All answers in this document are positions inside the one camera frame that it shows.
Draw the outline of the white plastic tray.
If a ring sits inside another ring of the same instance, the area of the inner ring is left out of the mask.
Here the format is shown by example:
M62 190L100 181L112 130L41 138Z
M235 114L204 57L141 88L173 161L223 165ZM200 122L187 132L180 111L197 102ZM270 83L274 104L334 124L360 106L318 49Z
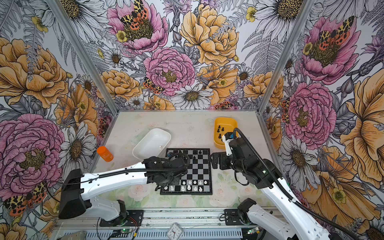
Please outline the white plastic tray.
M150 130L134 147L133 156L142 161L150 157L159 157L167 148L172 136L160 128Z

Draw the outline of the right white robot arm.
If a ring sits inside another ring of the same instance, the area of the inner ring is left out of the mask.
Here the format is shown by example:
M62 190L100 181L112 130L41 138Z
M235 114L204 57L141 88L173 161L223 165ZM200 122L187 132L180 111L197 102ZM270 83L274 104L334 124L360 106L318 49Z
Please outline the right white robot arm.
M242 174L248 185L255 186L277 207L284 219L280 220L263 209L255 200L247 198L237 207L243 225L258 225L279 240L339 240L318 221L315 213L292 195L282 173L273 162L261 158L250 141L239 129L220 136L225 151L210 155L214 169L233 170Z

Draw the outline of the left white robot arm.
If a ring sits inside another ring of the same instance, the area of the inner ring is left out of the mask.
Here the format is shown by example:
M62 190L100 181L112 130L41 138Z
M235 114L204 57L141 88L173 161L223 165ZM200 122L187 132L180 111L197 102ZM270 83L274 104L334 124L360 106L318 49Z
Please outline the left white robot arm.
M109 201L100 195L127 186L156 184L159 189L188 173L191 158L184 153L169 158L150 157L140 163L103 173L83 173L72 170L62 185L59 219L80 216L115 222L126 218L126 206L121 200Z

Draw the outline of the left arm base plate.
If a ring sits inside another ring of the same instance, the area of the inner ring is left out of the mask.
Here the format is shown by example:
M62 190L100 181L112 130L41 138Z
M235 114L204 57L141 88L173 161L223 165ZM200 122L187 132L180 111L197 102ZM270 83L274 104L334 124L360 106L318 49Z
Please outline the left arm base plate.
M100 227L140 227L144 218L144 210L126 210L111 221L100 220Z

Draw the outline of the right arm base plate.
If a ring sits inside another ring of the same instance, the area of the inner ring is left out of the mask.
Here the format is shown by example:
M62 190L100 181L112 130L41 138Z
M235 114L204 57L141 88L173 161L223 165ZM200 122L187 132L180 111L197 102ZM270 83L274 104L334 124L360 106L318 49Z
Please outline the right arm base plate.
M247 214L238 209L224 209L224 221L227 226L247 226L251 223Z

